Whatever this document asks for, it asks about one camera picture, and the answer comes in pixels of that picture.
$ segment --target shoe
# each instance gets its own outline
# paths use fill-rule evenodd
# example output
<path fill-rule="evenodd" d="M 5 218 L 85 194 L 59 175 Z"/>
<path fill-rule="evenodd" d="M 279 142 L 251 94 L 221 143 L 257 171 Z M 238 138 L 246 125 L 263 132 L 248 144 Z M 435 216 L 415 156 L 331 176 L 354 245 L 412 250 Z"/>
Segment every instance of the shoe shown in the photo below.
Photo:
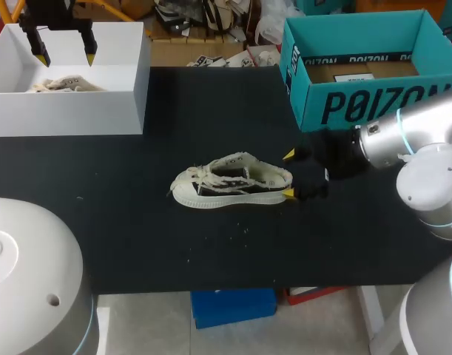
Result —
<path fill-rule="evenodd" d="M 286 197 L 293 175 L 285 169 L 240 152 L 193 166 L 170 186 L 175 200 L 194 209 L 216 209 L 237 203 L 274 205 Z"/>
<path fill-rule="evenodd" d="M 92 85 L 80 75 L 71 75 L 58 80 L 44 79 L 40 84 L 34 84 L 27 92 L 78 92 L 78 91 L 104 91 Z"/>

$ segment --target shoe tongue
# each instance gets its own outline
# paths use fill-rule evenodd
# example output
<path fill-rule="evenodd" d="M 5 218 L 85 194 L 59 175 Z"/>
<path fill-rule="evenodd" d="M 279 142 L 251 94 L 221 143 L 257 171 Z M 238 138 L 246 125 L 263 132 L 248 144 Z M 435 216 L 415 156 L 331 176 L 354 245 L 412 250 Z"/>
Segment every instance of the shoe tongue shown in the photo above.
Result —
<path fill-rule="evenodd" d="M 236 168 L 236 169 L 227 169 L 226 167 L 213 169 L 212 172 L 217 176 L 227 176 L 228 178 L 245 178 L 248 179 L 249 169 L 247 167 Z"/>

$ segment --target white box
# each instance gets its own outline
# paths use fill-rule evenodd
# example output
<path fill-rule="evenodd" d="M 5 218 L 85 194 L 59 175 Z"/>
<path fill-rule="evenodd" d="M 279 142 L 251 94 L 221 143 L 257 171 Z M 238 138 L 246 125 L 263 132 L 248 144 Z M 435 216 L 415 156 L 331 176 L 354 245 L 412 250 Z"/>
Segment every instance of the white box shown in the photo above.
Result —
<path fill-rule="evenodd" d="M 0 35 L 0 137 L 140 135 L 150 71 L 141 22 L 95 22 L 90 67 L 78 31 L 38 31 L 51 59 L 31 53 L 27 35 L 8 24 Z M 44 79 L 81 75 L 103 92 L 26 92 Z"/>

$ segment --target cardboard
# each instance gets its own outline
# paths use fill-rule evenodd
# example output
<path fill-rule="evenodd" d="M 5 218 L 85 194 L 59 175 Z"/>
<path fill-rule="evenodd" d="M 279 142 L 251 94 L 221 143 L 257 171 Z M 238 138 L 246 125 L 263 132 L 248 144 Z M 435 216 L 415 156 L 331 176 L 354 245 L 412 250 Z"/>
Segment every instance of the cardboard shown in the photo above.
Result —
<path fill-rule="evenodd" d="M 134 20 L 138 20 L 153 10 L 153 0 L 122 0 L 122 12 Z"/>
<path fill-rule="evenodd" d="M 373 79 L 401 78 L 416 76 L 418 71 L 410 61 L 368 62 L 362 64 L 305 65 L 313 84 L 334 83 L 336 77 L 359 74 L 369 75 Z"/>
<path fill-rule="evenodd" d="M 27 35 L 8 24 L 0 35 L 0 137 L 141 135 L 149 81 L 149 39 L 138 22 L 95 22 L 90 67 L 78 31 L 40 30 L 51 59 L 32 55 Z M 103 92 L 26 92 L 45 78 L 82 75 Z"/>
<path fill-rule="evenodd" d="M 188 63 L 196 61 L 200 55 L 227 59 L 242 51 L 241 43 L 172 44 L 153 41 L 152 67 L 185 67 Z"/>
<path fill-rule="evenodd" d="M 303 132 L 345 129 L 452 87 L 452 43 L 423 10 L 288 18 L 280 72 Z"/>
<path fill-rule="evenodd" d="M 116 10 L 121 10 L 121 3 L 119 0 L 104 1 Z M 93 21 L 97 22 L 120 21 L 119 17 L 94 3 L 77 3 L 72 9 L 72 14 L 75 18 L 91 18 Z"/>
<path fill-rule="evenodd" d="M 383 11 L 427 10 L 438 22 L 445 8 L 446 0 L 356 0 L 357 13 Z"/>

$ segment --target white rubber sole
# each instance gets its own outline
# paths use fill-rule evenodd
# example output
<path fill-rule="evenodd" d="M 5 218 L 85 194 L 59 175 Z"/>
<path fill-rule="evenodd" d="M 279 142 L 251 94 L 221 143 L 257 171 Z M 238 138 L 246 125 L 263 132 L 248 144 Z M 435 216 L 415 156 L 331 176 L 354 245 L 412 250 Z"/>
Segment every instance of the white rubber sole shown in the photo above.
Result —
<path fill-rule="evenodd" d="M 181 190 L 173 190 L 175 200 L 193 209 L 219 209 L 220 207 L 238 205 L 242 203 L 252 203 L 256 205 L 276 205 L 286 200 L 281 191 L 262 192 L 250 195 L 234 195 L 234 196 L 191 196 L 181 193 Z"/>

